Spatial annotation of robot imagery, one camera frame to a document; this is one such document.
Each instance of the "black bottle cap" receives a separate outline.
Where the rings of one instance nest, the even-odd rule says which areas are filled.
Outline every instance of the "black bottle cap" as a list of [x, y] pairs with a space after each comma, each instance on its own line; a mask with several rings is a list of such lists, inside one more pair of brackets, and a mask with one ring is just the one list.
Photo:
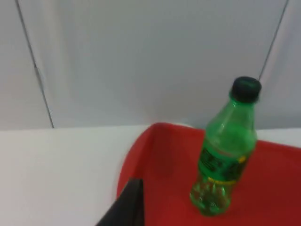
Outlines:
[[238, 77], [234, 80], [230, 97], [242, 103], [254, 103], [261, 90], [260, 82], [251, 77]]

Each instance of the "bottle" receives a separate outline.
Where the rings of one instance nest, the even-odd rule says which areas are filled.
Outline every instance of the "bottle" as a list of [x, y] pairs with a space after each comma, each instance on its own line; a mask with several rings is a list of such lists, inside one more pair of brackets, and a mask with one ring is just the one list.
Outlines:
[[207, 216], [223, 213], [231, 193], [255, 148], [254, 105], [261, 84], [250, 77], [235, 79], [230, 99], [207, 125], [192, 203]]

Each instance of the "white table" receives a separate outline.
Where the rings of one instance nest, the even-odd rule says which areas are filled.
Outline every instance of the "white table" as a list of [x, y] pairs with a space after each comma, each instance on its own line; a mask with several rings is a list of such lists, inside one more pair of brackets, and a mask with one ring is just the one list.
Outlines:
[[[0, 225], [93, 226], [110, 207], [141, 126], [0, 132]], [[301, 129], [258, 131], [301, 146]]]

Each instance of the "bottle label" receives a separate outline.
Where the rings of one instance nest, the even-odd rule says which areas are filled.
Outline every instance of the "bottle label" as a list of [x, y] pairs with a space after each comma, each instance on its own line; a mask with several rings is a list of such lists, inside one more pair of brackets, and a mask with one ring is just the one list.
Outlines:
[[233, 158], [218, 153], [204, 141], [198, 168], [209, 181], [221, 185], [232, 185], [239, 179], [247, 160], [245, 155]]

